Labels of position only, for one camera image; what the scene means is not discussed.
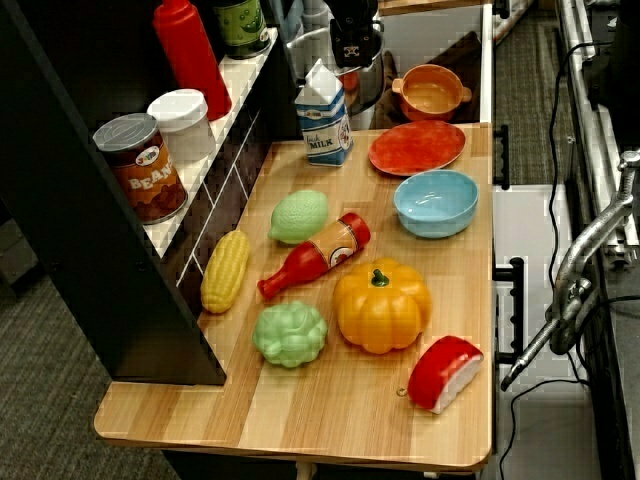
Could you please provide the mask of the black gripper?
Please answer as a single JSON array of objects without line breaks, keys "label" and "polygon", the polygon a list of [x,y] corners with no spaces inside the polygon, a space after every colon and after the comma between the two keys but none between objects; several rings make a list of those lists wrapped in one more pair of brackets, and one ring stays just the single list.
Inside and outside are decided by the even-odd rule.
[{"label": "black gripper", "polygon": [[384,25],[374,22],[376,0],[325,0],[330,20],[332,52],[338,68],[368,67],[384,48]]}]

